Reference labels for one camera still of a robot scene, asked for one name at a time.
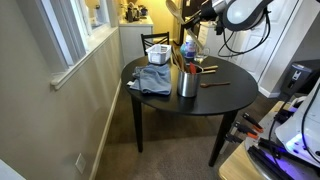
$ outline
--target table leg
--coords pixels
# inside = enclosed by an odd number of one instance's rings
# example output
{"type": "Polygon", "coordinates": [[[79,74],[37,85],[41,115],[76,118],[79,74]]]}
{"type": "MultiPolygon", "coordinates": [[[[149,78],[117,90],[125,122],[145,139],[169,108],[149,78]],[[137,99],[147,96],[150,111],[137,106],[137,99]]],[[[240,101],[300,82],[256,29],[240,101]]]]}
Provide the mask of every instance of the table leg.
{"type": "Polygon", "coordinates": [[[219,131],[218,131],[217,139],[216,139],[214,146],[213,146],[213,149],[212,149],[211,157],[209,160],[209,166],[213,167],[214,163],[216,162],[216,160],[219,156],[219,152],[220,152],[220,150],[223,146],[223,143],[224,143],[224,137],[228,133],[228,131],[230,130],[231,125],[237,116],[237,113],[238,113],[238,111],[231,111],[231,112],[224,114],[224,116],[222,118],[222,122],[220,124],[219,131]]]}
{"type": "Polygon", "coordinates": [[[136,139],[138,145],[138,151],[143,151],[142,144],[142,109],[141,102],[137,101],[135,98],[131,97],[132,109],[133,109],[133,118],[134,118],[134,126],[136,130],[136,139]]]}

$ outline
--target wooden surface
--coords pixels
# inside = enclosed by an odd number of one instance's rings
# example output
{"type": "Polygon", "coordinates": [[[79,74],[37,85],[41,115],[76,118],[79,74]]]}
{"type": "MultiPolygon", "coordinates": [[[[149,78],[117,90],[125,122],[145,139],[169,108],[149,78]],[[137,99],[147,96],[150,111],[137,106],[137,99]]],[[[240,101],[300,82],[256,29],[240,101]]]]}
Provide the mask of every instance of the wooden surface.
{"type": "MultiPolygon", "coordinates": [[[[283,102],[279,101],[270,112],[277,112],[283,102]]],[[[251,163],[246,152],[244,141],[238,148],[228,157],[228,159],[219,168],[219,176],[221,179],[226,180],[248,180],[248,179],[265,179],[251,163]]]]}

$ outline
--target cabinet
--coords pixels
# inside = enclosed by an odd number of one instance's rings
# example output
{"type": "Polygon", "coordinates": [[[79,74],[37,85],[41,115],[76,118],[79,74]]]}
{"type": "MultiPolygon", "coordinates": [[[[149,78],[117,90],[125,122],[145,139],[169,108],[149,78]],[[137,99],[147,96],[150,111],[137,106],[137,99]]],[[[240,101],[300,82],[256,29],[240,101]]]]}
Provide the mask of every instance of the cabinet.
{"type": "MultiPolygon", "coordinates": [[[[200,23],[200,30],[199,30],[199,35],[198,39],[203,44],[205,47],[208,47],[210,49],[210,56],[218,57],[220,59],[228,60],[228,57],[219,57],[218,52],[219,49],[224,45],[224,40],[223,40],[223,35],[216,35],[215,31],[215,25],[212,25],[208,22],[201,22],[200,23]]],[[[226,33],[226,39],[229,38],[231,35],[231,31],[228,29],[225,29],[226,33]]],[[[229,47],[232,47],[233,42],[234,42],[234,37],[232,36],[228,42],[229,47]]],[[[224,47],[221,52],[221,55],[230,55],[230,51],[224,47]]]]}
{"type": "Polygon", "coordinates": [[[141,34],[152,34],[153,22],[149,16],[146,16],[146,19],[130,23],[121,20],[119,29],[124,64],[127,65],[129,62],[144,56],[141,34]]]}

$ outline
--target baseboard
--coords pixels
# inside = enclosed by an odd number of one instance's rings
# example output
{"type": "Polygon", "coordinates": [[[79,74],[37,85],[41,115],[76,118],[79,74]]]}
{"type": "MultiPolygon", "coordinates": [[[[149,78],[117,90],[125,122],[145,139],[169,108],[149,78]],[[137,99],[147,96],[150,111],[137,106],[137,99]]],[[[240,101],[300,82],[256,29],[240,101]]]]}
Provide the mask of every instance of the baseboard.
{"type": "Polygon", "coordinates": [[[266,96],[267,98],[276,98],[280,95],[280,93],[270,93],[269,91],[267,91],[266,89],[260,86],[259,86],[259,92],[264,96],[266,96]]]}
{"type": "Polygon", "coordinates": [[[112,117],[113,117],[114,109],[115,109],[116,104],[117,104],[117,100],[118,100],[118,96],[119,96],[119,92],[120,92],[120,87],[121,87],[121,81],[119,81],[116,94],[115,94],[115,96],[113,98],[113,102],[112,102],[110,113],[109,113],[109,116],[108,116],[108,119],[107,119],[107,123],[106,123],[106,125],[104,127],[104,131],[103,131],[102,138],[101,138],[101,141],[100,141],[100,145],[99,145],[99,148],[98,148],[98,151],[97,151],[97,155],[96,155],[96,158],[95,158],[94,163],[93,163],[92,171],[91,171],[90,178],[89,178],[90,180],[94,180],[96,178],[96,174],[97,174],[97,171],[98,171],[98,168],[99,168],[101,154],[102,154],[102,151],[103,151],[106,139],[107,139],[107,135],[108,135],[108,132],[109,132],[109,127],[110,127],[111,120],[112,120],[112,117]]]}

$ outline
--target metal cup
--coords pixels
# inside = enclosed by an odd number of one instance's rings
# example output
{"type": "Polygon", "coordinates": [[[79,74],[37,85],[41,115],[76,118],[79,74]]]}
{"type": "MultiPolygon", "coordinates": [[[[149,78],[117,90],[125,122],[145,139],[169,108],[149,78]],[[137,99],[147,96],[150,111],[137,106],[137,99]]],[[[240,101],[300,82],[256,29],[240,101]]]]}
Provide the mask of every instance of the metal cup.
{"type": "Polygon", "coordinates": [[[197,95],[200,85],[201,72],[203,69],[195,65],[196,74],[186,73],[179,70],[178,75],[178,94],[183,97],[194,97],[197,95]]]}

